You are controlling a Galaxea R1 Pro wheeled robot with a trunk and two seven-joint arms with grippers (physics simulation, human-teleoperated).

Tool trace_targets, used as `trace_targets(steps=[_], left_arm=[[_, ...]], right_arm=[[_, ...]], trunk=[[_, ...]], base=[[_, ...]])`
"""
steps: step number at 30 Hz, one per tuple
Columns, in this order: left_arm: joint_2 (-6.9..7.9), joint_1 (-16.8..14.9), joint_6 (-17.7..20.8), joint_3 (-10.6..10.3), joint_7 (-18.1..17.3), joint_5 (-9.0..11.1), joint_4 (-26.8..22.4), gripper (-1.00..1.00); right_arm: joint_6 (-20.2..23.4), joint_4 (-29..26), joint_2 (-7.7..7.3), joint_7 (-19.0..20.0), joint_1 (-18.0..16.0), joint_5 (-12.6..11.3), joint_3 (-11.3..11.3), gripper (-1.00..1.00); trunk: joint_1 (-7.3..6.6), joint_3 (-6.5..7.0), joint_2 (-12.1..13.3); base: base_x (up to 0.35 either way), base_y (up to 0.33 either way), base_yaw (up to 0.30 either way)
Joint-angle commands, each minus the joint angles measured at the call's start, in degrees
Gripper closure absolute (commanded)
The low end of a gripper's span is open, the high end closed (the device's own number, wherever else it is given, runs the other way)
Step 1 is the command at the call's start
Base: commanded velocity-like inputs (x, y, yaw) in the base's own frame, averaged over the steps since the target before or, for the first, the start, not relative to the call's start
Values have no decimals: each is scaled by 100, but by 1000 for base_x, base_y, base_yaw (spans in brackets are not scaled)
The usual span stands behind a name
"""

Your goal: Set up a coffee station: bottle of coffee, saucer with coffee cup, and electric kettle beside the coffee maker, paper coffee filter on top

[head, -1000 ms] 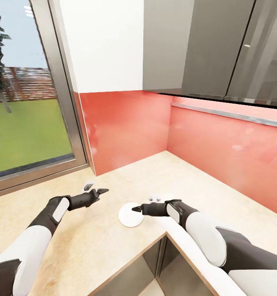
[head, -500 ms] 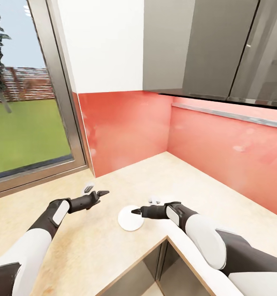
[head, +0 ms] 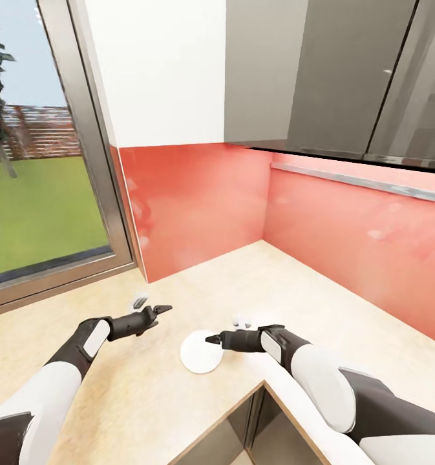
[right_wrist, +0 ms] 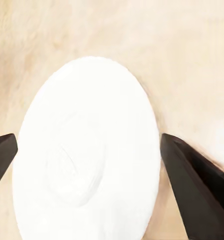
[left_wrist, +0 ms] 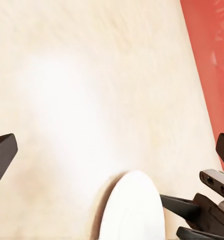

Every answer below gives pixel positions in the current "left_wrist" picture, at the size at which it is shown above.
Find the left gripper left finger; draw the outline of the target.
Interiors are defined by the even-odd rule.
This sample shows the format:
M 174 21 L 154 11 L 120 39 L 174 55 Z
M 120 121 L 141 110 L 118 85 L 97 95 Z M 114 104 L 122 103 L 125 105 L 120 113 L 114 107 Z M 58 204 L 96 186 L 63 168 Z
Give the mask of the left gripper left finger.
M 18 152 L 14 133 L 0 136 L 0 180 Z

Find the saucer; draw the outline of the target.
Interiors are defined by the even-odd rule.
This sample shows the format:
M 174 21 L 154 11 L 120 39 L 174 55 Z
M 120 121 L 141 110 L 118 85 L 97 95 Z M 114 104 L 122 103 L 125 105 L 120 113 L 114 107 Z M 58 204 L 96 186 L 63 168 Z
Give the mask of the saucer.
M 106 205 L 99 240 L 165 240 L 165 219 L 158 189 L 146 173 L 124 175 Z

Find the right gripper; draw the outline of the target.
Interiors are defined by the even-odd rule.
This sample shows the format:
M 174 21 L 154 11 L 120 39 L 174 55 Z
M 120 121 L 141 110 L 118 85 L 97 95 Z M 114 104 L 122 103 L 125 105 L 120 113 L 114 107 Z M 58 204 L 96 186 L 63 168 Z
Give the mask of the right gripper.
M 162 206 L 185 219 L 190 228 L 179 226 L 180 240 L 224 240 L 224 212 L 207 196 L 193 200 L 159 194 Z

